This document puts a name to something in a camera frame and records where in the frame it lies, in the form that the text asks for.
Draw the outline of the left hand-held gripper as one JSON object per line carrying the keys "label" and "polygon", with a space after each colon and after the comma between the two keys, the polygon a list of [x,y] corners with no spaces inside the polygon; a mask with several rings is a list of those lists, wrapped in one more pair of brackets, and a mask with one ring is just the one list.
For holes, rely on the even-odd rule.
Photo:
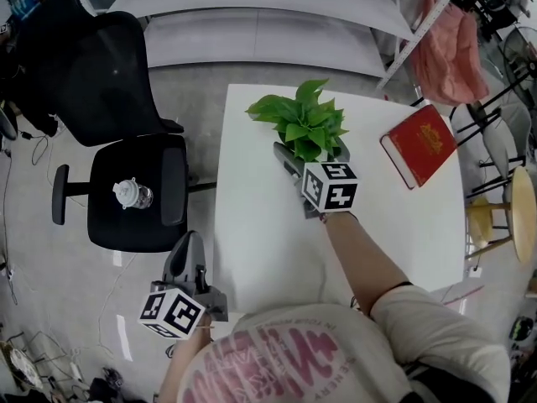
{"label": "left hand-held gripper", "polygon": [[162,338],[188,340],[207,314],[227,322],[227,296],[206,283],[206,256],[201,235],[184,234],[164,263],[162,280],[151,282],[138,323]]}

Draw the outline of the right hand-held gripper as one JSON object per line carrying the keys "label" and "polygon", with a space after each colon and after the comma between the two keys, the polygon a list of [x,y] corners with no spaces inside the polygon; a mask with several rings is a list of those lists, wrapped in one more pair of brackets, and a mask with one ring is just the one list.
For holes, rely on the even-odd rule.
{"label": "right hand-held gripper", "polygon": [[274,142],[273,152],[293,177],[306,219],[321,218],[333,212],[350,212],[357,193],[358,179],[348,163],[350,152],[336,138],[334,160],[304,163],[284,144]]}

